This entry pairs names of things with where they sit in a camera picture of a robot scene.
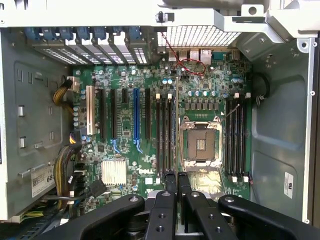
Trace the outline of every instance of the green circuit board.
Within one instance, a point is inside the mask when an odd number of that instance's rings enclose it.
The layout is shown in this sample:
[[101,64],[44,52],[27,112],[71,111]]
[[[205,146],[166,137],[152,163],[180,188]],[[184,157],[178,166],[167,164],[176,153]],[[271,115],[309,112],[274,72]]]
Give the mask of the green circuit board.
[[[226,52],[221,52],[218,57],[212,59],[211,65],[207,66],[202,76],[188,75],[183,69],[175,68],[175,65],[175,62],[160,61],[149,66],[76,66],[73,69],[73,76],[79,78],[81,89],[79,93],[74,94],[73,104],[78,107],[74,118],[75,130],[80,131],[82,137],[82,155],[77,163],[84,164],[85,184],[89,185],[100,178],[103,180],[108,171],[125,168],[125,182],[123,171],[118,175],[112,175],[114,181],[106,184],[105,194],[82,203],[85,212],[127,194],[136,193],[146,198],[149,192],[164,189],[164,171],[168,169],[176,172],[185,171],[185,164],[189,160],[188,134],[190,133],[187,130],[177,130],[176,123],[180,126],[185,117],[196,122],[212,122],[216,117],[222,120],[226,115],[227,99],[232,98],[235,93],[245,95],[251,92],[251,83],[246,79],[246,73],[251,70],[251,65],[246,59],[231,61]],[[186,63],[186,66],[195,72],[201,71],[202,68],[201,65],[191,63]],[[241,78],[243,82],[235,84],[232,82],[233,78]],[[95,94],[93,135],[86,135],[87,86],[94,86]],[[149,106],[146,103],[146,91],[150,94]],[[137,95],[138,111],[135,110]],[[163,99],[167,104],[165,112]],[[159,113],[157,113],[157,101],[160,105]],[[250,167],[251,105],[249,102],[246,108],[246,171]],[[139,118],[138,127],[135,114]],[[169,117],[171,129],[168,128]],[[223,160],[224,126],[225,122],[222,121],[221,131],[216,131],[214,134],[212,160],[218,157]],[[135,142],[137,131],[139,149]],[[163,155],[157,155],[157,149],[166,151],[165,160]],[[166,164],[158,165],[157,159],[166,161]],[[109,169],[110,162],[116,162],[119,166]],[[209,192],[215,200],[221,194],[228,193],[248,199],[249,184],[242,181],[233,183],[223,172],[222,164],[219,171],[207,173],[190,171],[188,175],[195,190]]]

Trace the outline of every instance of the screw hole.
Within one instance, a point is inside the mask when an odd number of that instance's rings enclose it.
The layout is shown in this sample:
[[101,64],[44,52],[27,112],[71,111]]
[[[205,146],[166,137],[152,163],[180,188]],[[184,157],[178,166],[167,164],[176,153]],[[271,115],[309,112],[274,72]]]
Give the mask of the screw hole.
[[164,218],[166,217],[166,215],[165,215],[164,213],[161,213],[161,214],[158,215],[158,217],[159,217],[160,219],[164,219]]
[[257,13],[257,9],[254,6],[249,8],[249,14],[250,15],[255,15],[256,13]]
[[165,228],[163,226],[157,226],[155,229],[157,232],[161,233],[165,230]]

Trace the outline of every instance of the mounting hole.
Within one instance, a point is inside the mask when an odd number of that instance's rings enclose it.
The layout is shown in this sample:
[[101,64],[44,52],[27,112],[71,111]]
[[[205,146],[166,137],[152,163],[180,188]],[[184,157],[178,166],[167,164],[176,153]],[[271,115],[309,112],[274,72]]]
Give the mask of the mounting hole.
[[161,233],[161,232],[165,231],[165,228],[163,226],[157,226],[155,230],[157,232]]
[[161,214],[158,215],[158,217],[159,217],[160,219],[164,219],[164,218],[166,217],[166,215],[165,215],[164,213],[161,213]]
[[216,231],[217,233],[221,233],[221,232],[222,232],[222,229],[221,229],[221,227],[217,226],[217,227],[215,228],[215,231]]
[[252,6],[249,8],[249,14],[250,15],[255,15],[257,13],[256,7]]

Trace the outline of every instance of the black ram slot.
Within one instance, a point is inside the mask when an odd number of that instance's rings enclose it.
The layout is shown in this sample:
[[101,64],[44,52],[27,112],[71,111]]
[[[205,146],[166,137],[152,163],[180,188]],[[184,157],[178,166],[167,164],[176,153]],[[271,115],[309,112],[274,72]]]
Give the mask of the black ram slot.
[[162,99],[162,173],[166,172],[167,168],[167,138],[166,138],[166,120],[167,120],[167,99]]
[[116,90],[111,89],[111,124],[112,124],[112,139],[117,138],[117,96],[116,96]]
[[128,89],[127,88],[122,88],[122,103],[127,104],[129,102],[128,99]]
[[145,139],[151,138],[151,98],[150,88],[145,89]]
[[156,100],[156,171],[160,175],[161,168],[161,134],[160,134],[160,100]]
[[169,100],[168,102],[168,170],[171,170],[172,167],[172,102],[173,100]]
[[106,103],[106,90],[100,89],[100,138],[104,142],[107,136],[107,103]]
[[[230,101],[225,101],[225,115],[230,112]],[[227,117],[224,122],[225,129],[225,144],[224,144],[224,175],[227,176],[230,173],[230,159],[229,159],[229,139],[230,139],[230,131],[229,124],[230,119]]]
[[235,120],[236,120],[236,131],[235,131],[235,162],[236,162],[236,175],[238,177],[241,176],[241,131],[242,131],[242,125],[241,125],[241,108],[242,105],[240,105],[235,112]]
[[241,119],[242,119],[242,131],[241,131],[241,137],[242,137],[242,146],[241,146],[241,173],[242,175],[245,174],[246,171],[246,135],[247,135],[247,105],[244,101],[242,103],[241,108]]
[[[235,101],[232,101],[231,103],[231,111],[232,109],[235,108]],[[236,127],[236,115],[235,113],[231,113],[231,131],[230,131],[230,134],[231,134],[231,145],[230,145],[230,149],[231,149],[231,154],[230,154],[230,158],[231,158],[231,174],[234,175],[236,173],[236,161],[235,161],[235,135],[236,135],[236,130],[235,130],[235,127]]]

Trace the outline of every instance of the blue pcie slot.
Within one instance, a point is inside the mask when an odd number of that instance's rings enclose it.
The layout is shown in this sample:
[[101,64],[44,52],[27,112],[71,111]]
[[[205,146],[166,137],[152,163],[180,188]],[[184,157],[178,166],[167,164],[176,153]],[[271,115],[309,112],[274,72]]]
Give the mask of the blue pcie slot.
[[140,149],[140,89],[133,89],[133,144],[139,153],[143,153]]

